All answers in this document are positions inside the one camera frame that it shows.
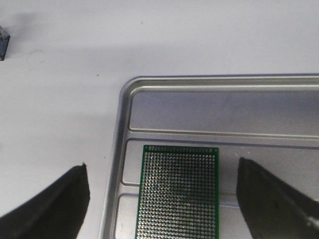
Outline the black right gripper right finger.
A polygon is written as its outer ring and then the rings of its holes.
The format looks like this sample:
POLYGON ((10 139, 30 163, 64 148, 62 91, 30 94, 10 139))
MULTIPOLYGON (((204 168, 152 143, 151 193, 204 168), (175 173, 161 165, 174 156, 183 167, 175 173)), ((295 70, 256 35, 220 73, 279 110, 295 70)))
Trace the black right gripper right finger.
POLYGON ((318 202, 251 159, 239 159, 236 196, 254 239, 319 237, 318 202))

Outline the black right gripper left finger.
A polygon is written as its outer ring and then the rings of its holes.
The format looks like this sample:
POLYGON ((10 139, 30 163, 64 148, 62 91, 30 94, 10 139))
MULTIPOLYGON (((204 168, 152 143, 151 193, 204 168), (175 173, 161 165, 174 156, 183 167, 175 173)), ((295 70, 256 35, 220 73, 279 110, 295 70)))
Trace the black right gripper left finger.
POLYGON ((90 201, 85 164, 0 218, 2 239, 75 239, 90 201))

